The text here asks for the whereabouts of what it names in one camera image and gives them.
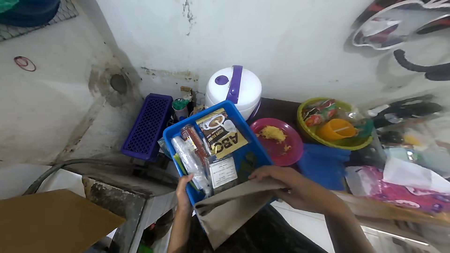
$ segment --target sausage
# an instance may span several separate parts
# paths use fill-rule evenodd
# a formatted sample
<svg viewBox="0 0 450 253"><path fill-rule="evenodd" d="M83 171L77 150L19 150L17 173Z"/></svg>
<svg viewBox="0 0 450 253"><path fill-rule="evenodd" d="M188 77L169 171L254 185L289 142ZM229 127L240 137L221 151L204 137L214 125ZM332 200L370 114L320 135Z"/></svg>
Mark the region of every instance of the sausage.
<svg viewBox="0 0 450 253"><path fill-rule="evenodd" d="M184 141L187 141L191 147L193 145L192 148L194 149L195 154L200 158L200 161L202 161L203 166L206 168L205 158L208 158L208 153L194 126L191 124L184 126L181 129L181 138L183 138Z"/></svg>

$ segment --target blue plastic tray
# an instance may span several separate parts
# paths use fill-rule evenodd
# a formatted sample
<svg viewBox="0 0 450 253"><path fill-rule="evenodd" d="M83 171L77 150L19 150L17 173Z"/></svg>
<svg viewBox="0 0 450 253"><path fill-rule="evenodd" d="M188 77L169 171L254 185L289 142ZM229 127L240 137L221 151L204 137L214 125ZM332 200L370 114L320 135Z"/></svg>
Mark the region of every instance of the blue plastic tray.
<svg viewBox="0 0 450 253"><path fill-rule="evenodd" d="M236 165L236 170L239 171L241 166L241 161L244 160L245 154L249 151L251 151L255 157L256 157L256 167L260 167L263 165L273 165L272 160L267 155L266 151L262 147L261 143L258 141L256 135L252 132L250 127L245 122L244 118L242 118L239 111L236 109L235 105L228 100L225 100L223 102L220 102L198 114L195 114L183 121L180 121L176 123L173 126L170 126L164 130L164 133L162 136L164 137L164 140L166 141L167 148L169 149L170 154L172 157L175 155L175 149L171 143L171 139L175 136L181 136L180 129L184 127L187 124L192 124L195 126L197 132L201 134L199 127L196 124L196 120L200 119L217 109L223 108L227 112L228 116L231 118L231 121L236 125L237 129L241 132L241 134L244 136L244 138L248 141L248 144L244 145L243 147L239 148L238 150L234 151L233 158L234 163ZM178 163L175 162L176 169L178 170L178 173L180 176L183 175L182 170L178 166ZM190 184L186 186L186 191L189 196L189 200L191 201L191 204L194 205L198 201L202 200L204 198L204 194L202 191L195 190Z"/></svg>
<svg viewBox="0 0 450 253"><path fill-rule="evenodd" d="M159 152L158 140L172 112L172 97L150 93L142 105L121 152L154 162Z"/></svg>

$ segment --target wire basket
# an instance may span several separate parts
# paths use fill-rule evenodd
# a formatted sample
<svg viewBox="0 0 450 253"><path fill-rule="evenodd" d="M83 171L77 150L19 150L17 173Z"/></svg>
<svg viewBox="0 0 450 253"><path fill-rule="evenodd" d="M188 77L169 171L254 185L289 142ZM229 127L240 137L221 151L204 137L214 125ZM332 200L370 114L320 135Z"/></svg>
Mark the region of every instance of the wire basket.
<svg viewBox="0 0 450 253"><path fill-rule="evenodd" d="M71 18L74 18L78 16L78 11L75 8L75 5L72 3L71 0L61 0L61 3L59 4L58 12L56 13L55 17L53 17L52 20L50 20L47 24L38 26L38 27L15 27L15 26L9 26L0 24L0 41L9 40L15 37L19 37L22 35L25 35L29 32L41 29L43 27L53 25L56 23L59 23L64 20L68 20Z"/></svg>
<svg viewBox="0 0 450 253"><path fill-rule="evenodd" d="M154 161L159 152L158 140L172 114L172 97L149 94L138 118L122 146L121 152L131 157Z"/></svg>

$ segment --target orange cup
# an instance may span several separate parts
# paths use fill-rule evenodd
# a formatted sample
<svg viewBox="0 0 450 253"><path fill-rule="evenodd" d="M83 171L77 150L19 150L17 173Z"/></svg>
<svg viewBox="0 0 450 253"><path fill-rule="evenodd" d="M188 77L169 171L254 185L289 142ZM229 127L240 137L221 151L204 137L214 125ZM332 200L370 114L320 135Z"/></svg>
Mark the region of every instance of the orange cup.
<svg viewBox="0 0 450 253"><path fill-rule="evenodd" d="M316 135L326 141L340 140L348 137L353 137L356 134L356 129L353 125L343 119L334 118L323 125Z"/></svg>

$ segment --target yellow plastic bowl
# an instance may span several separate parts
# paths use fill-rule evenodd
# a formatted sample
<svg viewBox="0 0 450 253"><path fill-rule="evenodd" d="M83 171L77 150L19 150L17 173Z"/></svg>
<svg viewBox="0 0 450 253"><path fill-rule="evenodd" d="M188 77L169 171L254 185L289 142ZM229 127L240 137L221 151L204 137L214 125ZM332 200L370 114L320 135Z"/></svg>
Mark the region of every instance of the yellow plastic bowl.
<svg viewBox="0 0 450 253"><path fill-rule="evenodd" d="M351 137L351 138L345 138L341 140L335 140L335 141L326 141L318 137L315 132L318 128L318 126L311 126L307 127L305 124L305 121L302 117L302 110L305 106L314 104L320 101L328 100L331 98L312 98L308 99L307 101L303 102L297 110L297 125L300 129L301 133L312 140L315 140L317 142L320 142L324 145L327 145L328 147L332 148L338 148L338 149L347 149L347 150L358 150L362 149L363 147L369 145L372 142L372 136L368 136L365 138L358 138L358 137ZM346 111L351 111L351 105L339 100L336 100L336 106L339 108L342 108Z"/></svg>

